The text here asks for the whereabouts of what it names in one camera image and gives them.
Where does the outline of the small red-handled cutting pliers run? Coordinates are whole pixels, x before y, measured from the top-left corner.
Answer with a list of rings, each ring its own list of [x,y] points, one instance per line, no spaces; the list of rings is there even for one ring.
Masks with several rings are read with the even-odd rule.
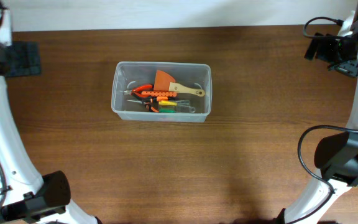
[[[137,98],[138,100],[143,100],[145,98],[148,98],[149,95],[148,94],[142,94],[143,91],[149,91],[149,90],[153,90],[154,86],[152,84],[145,84],[145,85],[141,85],[138,86],[134,89],[131,90],[125,90],[124,94],[125,95],[131,95],[135,98]]]

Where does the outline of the orange-black needle nose pliers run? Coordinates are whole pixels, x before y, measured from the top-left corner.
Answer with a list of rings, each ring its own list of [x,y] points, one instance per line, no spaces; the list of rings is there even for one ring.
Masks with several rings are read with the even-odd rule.
[[[168,100],[167,96],[153,96],[151,98],[144,98],[141,100],[129,100],[129,102],[142,104],[149,112],[158,113],[159,110],[154,106],[154,103],[158,103],[163,100]]]

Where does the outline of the orange drill bit holder strip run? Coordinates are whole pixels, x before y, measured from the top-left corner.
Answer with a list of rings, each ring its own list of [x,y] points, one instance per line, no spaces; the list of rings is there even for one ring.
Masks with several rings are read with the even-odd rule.
[[[150,96],[166,96],[166,97],[176,97],[177,92],[174,91],[143,91],[143,95],[150,95]]]

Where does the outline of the orange scraper with wooden handle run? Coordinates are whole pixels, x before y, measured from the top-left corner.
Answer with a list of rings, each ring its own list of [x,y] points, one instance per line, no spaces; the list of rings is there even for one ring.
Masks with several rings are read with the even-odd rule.
[[[205,96],[205,91],[203,89],[189,88],[180,83],[177,83],[177,81],[171,75],[162,70],[156,71],[154,91],[173,91],[176,93],[186,93],[200,97]]]

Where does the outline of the clear case of screwdrivers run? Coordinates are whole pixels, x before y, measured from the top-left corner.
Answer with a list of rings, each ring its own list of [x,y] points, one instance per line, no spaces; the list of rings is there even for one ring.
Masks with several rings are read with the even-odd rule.
[[[190,100],[160,101],[158,103],[160,112],[173,110],[176,113],[195,113],[196,108],[191,105]]]

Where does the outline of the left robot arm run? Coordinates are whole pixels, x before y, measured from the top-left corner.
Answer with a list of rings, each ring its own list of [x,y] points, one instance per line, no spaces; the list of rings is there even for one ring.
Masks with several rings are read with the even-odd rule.
[[[0,223],[100,223],[72,199],[66,175],[41,175],[30,160],[9,106],[6,78],[39,75],[35,42],[12,41],[11,13],[0,1]]]

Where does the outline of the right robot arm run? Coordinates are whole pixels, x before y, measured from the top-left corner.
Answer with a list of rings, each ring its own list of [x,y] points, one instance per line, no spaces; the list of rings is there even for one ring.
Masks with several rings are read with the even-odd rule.
[[[355,11],[345,19],[333,19],[340,26],[337,35],[315,33],[303,35],[311,39],[305,53],[308,60],[327,62],[328,70],[335,70],[356,78],[357,85],[351,115],[345,127],[317,125],[305,130],[297,147],[298,160],[312,177],[300,197],[282,209],[273,223],[319,223],[330,206],[344,193],[358,185],[358,3]],[[307,134],[318,129],[335,130],[336,134],[320,140],[314,154],[316,171],[306,166],[301,146]]]

